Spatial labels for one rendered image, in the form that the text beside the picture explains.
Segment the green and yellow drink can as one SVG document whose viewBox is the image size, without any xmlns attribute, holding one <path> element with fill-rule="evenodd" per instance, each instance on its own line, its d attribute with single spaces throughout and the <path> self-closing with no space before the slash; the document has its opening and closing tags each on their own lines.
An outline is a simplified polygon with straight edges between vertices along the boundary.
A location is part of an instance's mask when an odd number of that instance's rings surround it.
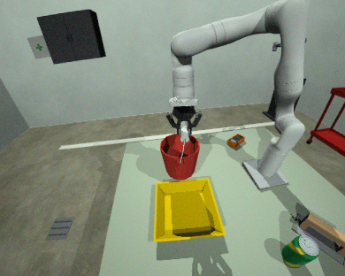
<svg viewBox="0 0 345 276">
<path fill-rule="evenodd" d="M 310 237 L 300 235 L 282 249 L 281 255 L 289 266 L 299 268 L 318 257 L 318 245 Z"/>
</svg>

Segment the orange digital multimeter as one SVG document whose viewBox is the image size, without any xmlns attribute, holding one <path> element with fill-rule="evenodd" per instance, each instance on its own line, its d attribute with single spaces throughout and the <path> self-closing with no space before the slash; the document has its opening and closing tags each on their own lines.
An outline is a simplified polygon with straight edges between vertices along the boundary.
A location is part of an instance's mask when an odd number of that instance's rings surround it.
<svg viewBox="0 0 345 276">
<path fill-rule="evenodd" d="M 240 134 L 236 134 L 235 136 L 233 136 L 232 138 L 230 138 L 229 140 L 227 140 L 227 144 L 230 145 L 231 147 L 235 148 L 237 147 L 239 144 L 241 144 L 242 142 L 244 142 L 245 137 L 240 135 Z"/>
</svg>

